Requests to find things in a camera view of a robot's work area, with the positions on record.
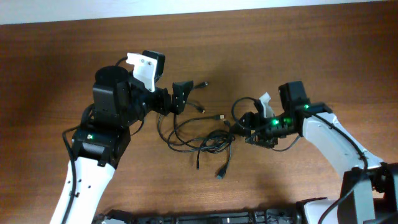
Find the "table surface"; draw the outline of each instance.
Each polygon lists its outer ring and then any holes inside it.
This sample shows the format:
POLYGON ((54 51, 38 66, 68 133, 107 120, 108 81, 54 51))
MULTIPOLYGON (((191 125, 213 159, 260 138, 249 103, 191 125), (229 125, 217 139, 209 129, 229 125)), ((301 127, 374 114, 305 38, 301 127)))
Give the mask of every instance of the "table surface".
MULTIPOLYGON (((232 121, 235 100, 266 91, 280 113, 278 86, 301 80, 363 146, 398 161, 397 14, 398 3, 373 2, 0 26, 0 220, 50 221, 67 171, 61 132, 93 102, 95 71, 145 49, 166 55, 159 87, 210 83, 190 95, 208 115, 232 121)), ((267 208, 339 194, 340 178, 306 140, 278 153, 237 138, 227 175, 217 180, 226 153, 203 153, 196 170, 196 154, 173 152, 159 138, 157 116, 148 114, 132 138, 98 213, 267 208)), ((186 108, 179 120, 197 116, 186 108)), ((206 121, 182 131, 194 137, 217 127, 206 121)))

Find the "table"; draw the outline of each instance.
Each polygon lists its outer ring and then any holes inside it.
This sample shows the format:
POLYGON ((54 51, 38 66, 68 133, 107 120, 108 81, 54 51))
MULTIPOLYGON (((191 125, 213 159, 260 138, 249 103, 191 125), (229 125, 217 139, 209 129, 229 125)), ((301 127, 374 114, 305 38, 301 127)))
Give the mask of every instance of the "table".
MULTIPOLYGON (((301 80, 311 101, 326 102, 363 146, 386 162, 398 161, 397 14, 396 2, 372 2, 0 26, 1 222, 50 221, 67 171, 61 132, 78 124, 93 102, 95 71, 145 49, 166 55, 158 86, 210 83, 190 95, 207 115, 232 121, 235 100, 266 91, 281 113, 278 86, 301 80)), ((236 112, 253 109, 247 102, 236 112)), ((202 115, 186 108, 178 120, 196 116, 202 115)), ((164 132, 171 120, 162 125, 164 132)), ((278 153, 237 138, 220 181, 215 173, 226 153, 203 153, 196 170, 196 154, 173 152, 162 142, 157 114, 146 121, 98 213, 268 208, 339 195, 340 178, 303 139, 278 153)), ((182 131, 193 137, 222 126, 206 121, 182 131)))

